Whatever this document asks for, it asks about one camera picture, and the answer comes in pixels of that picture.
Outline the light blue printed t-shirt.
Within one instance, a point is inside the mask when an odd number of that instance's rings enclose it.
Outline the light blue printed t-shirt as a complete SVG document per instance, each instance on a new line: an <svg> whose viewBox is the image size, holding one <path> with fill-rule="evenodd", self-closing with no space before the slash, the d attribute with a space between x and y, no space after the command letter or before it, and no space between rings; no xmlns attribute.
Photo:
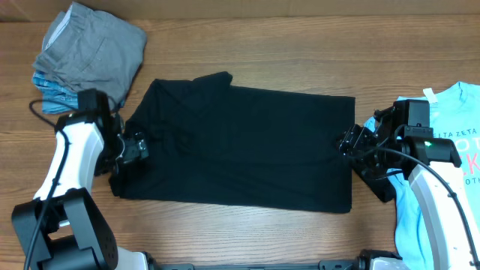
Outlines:
<svg viewBox="0 0 480 270"><path fill-rule="evenodd" d="M429 92L430 126L433 136L454 142L461 159L463 186L479 222L479 86L457 82L437 94ZM396 191L397 252L410 269L433 269L434 259L419 203L401 175L388 178Z"/></svg>

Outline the folded grey shirt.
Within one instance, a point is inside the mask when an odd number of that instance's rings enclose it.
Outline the folded grey shirt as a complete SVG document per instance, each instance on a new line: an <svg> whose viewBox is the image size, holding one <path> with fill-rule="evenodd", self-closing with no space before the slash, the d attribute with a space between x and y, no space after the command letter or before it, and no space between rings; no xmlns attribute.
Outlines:
<svg viewBox="0 0 480 270"><path fill-rule="evenodd" d="M114 110L125 105L146 42L141 28L74 2L50 25L33 68L72 92L105 92Z"/></svg>

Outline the folded blue garment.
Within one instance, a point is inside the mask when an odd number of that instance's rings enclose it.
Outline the folded blue garment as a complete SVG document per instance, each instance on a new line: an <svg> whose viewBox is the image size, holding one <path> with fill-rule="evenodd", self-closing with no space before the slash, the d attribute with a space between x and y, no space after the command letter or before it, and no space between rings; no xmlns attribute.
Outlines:
<svg viewBox="0 0 480 270"><path fill-rule="evenodd" d="M42 93L45 102L42 111L45 114L60 114L78 109L77 93L48 80L45 73L35 71L32 77L33 85Z"/></svg>

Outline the black garment with white logo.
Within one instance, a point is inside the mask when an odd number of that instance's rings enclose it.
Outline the black garment with white logo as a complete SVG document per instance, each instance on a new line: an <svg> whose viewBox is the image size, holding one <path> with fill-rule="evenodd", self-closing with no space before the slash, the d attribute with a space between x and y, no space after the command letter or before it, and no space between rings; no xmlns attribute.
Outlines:
<svg viewBox="0 0 480 270"><path fill-rule="evenodd" d="M396 198L395 188L385 173L378 175L369 169L354 169L353 171L383 203Z"/></svg>

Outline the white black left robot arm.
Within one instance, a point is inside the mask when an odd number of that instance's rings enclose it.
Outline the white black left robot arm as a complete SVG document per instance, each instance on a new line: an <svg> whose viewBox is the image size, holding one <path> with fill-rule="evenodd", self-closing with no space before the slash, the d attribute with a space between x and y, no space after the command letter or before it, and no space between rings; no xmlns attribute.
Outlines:
<svg viewBox="0 0 480 270"><path fill-rule="evenodd" d="M148 157L142 133L124 135L102 91L79 92L78 107L53 124L55 154L32 201L16 205L11 220L25 269L156 269L146 252L119 247L92 199L96 176Z"/></svg>

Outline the black t-shirt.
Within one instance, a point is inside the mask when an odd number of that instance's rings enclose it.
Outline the black t-shirt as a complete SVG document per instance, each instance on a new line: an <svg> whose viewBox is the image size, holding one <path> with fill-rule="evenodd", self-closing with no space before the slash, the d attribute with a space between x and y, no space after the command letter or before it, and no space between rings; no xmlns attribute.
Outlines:
<svg viewBox="0 0 480 270"><path fill-rule="evenodd" d="M232 85L227 72L156 79L127 120L144 160L109 183L130 200L347 213L352 171L335 142L355 121L353 97Z"/></svg>

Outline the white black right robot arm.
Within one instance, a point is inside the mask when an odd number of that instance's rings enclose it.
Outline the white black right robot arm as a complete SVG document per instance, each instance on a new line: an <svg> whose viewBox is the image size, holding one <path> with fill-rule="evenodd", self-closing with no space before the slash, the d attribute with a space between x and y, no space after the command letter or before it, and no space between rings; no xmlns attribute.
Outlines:
<svg viewBox="0 0 480 270"><path fill-rule="evenodd" d="M479 232L461 187L461 158L450 139L434 137L430 104L399 100L377 110L376 130L357 124L337 139L337 148L364 180L402 172L421 212L436 269L478 269Z"/></svg>

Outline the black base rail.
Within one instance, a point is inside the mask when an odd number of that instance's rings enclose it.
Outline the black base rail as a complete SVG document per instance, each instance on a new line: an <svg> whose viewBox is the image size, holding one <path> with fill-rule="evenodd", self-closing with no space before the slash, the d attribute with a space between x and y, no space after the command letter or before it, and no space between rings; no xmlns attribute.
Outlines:
<svg viewBox="0 0 480 270"><path fill-rule="evenodd" d="M117 270L148 269L148 270L351 270L357 269L355 260L321 260L317 263L286 263L286 264L259 264L259 265L193 265L193 264L164 264L145 265L118 263Z"/></svg>

